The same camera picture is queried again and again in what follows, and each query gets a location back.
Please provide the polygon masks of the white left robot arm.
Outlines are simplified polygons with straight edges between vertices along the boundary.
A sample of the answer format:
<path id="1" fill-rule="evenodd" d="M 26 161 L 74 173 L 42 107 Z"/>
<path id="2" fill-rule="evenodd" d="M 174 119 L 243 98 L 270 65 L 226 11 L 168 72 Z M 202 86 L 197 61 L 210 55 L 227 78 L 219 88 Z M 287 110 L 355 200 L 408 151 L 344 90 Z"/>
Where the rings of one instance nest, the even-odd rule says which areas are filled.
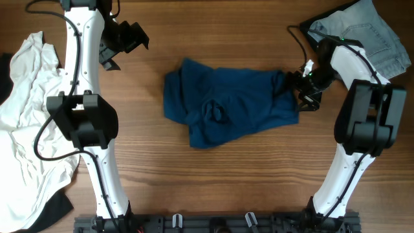
<path id="1" fill-rule="evenodd" d="M 141 232 L 120 182 L 114 142 L 118 134 L 115 109 L 100 95 L 98 67 L 117 70 L 112 60 L 149 38 L 138 23 L 117 23 L 111 1 L 61 1 L 67 23 L 65 70 L 71 81 L 47 98 L 47 111 L 75 154 L 87 165 L 97 203 L 96 217 L 75 221 L 74 231 Z"/>

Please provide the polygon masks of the blue t-shirt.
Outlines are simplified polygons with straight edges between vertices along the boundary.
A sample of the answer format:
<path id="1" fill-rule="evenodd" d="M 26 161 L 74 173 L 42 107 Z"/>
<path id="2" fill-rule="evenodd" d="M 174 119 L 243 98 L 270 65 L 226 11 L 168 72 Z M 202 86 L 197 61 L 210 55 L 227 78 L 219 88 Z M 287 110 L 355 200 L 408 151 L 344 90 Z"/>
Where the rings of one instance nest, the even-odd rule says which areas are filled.
<path id="1" fill-rule="evenodd" d="M 164 115 L 188 127 L 207 149 L 260 131 L 297 124 L 296 99 L 279 70 L 211 68 L 191 59 L 164 80 Z"/>

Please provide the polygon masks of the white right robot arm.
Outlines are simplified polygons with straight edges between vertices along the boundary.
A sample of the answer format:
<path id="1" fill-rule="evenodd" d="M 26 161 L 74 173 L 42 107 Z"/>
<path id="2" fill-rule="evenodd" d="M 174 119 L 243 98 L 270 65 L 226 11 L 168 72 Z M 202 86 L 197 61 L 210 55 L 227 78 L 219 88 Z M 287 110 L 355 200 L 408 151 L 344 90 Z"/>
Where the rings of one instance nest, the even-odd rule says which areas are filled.
<path id="1" fill-rule="evenodd" d="M 339 219 L 365 170 L 394 144 L 406 90 L 391 84 L 368 61 L 362 44 L 326 36 L 318 43 L 319 67 L 289 73 L 299 111 L 316 111 L 321 94 L 340 77 L 348 92 L 334 126 L 337 143 L 328 174 L 311 199 L 314 222 Z"/>

